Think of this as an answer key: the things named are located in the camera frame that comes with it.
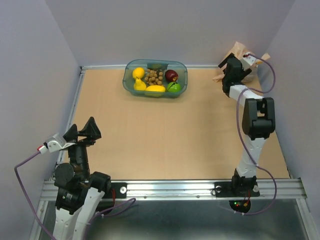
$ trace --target red apple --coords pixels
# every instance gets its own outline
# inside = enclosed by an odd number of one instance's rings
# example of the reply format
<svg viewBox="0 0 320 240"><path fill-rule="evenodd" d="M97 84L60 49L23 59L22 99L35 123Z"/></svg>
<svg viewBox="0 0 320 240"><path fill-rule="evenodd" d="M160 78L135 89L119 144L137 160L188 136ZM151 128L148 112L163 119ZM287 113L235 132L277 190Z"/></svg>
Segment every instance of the red apple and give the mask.
<svg viewBox="0 0 320 240"><path fill-rule="evenodd" d="M176 82L179 76L176 71L169 69L165 72L164 77L168 83L172 83L172 82Z"/></svg>

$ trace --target plastic bin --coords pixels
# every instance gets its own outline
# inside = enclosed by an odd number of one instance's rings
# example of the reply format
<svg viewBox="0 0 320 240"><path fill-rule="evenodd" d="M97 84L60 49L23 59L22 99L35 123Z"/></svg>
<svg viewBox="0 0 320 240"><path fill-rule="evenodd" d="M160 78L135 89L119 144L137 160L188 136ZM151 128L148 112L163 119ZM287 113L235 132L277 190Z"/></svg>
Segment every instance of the plastic bin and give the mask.
<svg viewBox="0 0 320 240"><path fill-rule="evenodd" d="M176 73L179 76L177 83L181 85L181 90L179 92L166 91L161 94L160 98L177 98L187 89L188 71L185 65L183 65L181 62L178 62L178 61L147 60L147 59L137 59L127 64L127 66L125 67L125 72L122 80L123 87L134 96L148 97L146 96L145 91L134 90L135 80L132 77L132 73L134 69L138 67L144 68L145 72L147 73L147 68L154 65L161 65L163 67L167 65L166 70L172 69L176 71ZM162 81L165 89L167 89L167 86L168 86L167 81L164 79L166 70L163 71L163 81ZM148 91L148 93L159 94L158 92L150 92L150 91Z"/></svg>

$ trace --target tabletop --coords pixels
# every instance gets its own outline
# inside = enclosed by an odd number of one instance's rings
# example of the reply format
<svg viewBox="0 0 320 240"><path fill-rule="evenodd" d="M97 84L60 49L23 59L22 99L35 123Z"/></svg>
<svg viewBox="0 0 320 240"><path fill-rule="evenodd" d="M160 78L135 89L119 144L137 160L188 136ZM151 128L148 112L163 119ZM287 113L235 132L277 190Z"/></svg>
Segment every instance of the tabletop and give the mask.
<svg viewBox="0 0 320 240"><path fill-rule="evenodd" d="M188 69L186 91L170 99L131 95L122 85L124 69L86 70L73 122L82 129L93 116L101 131L87 149L91 173L114 180L230 179L243 147L236 101L215 75L216 68ZM257 79L247 86L260 89ZM259 165L275 178L289 177L275 132ZM260 170L257 177L269 178Z"/></svg>

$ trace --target gray floor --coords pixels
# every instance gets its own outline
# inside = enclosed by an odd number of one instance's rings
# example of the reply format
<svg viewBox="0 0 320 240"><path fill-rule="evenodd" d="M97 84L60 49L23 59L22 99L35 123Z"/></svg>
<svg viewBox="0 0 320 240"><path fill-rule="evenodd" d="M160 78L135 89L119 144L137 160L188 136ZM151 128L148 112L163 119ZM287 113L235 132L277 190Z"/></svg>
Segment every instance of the gray floor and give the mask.
<svg viewBox="0 0 320 240"><path fill-rule="evenodd" d="M270 200L252 201L251 212ZM226 211L228 201L139 201L113 218L97 219L88 240L307 240L294 199L277 200L267 212L241 216ZM45 225L53 231L54 202L50 202ZM41 240L48 240L41 233Z"/></svg>

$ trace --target gray wall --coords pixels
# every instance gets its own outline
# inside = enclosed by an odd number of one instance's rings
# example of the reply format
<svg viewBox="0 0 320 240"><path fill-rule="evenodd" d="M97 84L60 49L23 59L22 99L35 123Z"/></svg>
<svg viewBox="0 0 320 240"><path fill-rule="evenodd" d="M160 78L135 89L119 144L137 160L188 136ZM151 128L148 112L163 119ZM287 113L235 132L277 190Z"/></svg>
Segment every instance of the gray wall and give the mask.
<svg viewBox="0 0 320 240"><path fill-rule="evenodd" d="M133 59L217 64L239 41L262 54L294 0L46 0L80 66Z"/></svg>
<svg viewBox="0 0 320 240"><path fill-rule="evenodd" d="M320 1L297 0L268 53L277 83L276 131L290 172L301 177L320 233ZM263 68L266 90L272 76Z"/></svg>
<svg viewBox="0 0 320 240"><path fill-rule="evenodd" d="M79 67L44 0L0 7L0 238L26 240L34 221L14 166L46 137L64 131ZM37 208L57 155L41 155L19 172Z"/></svg>

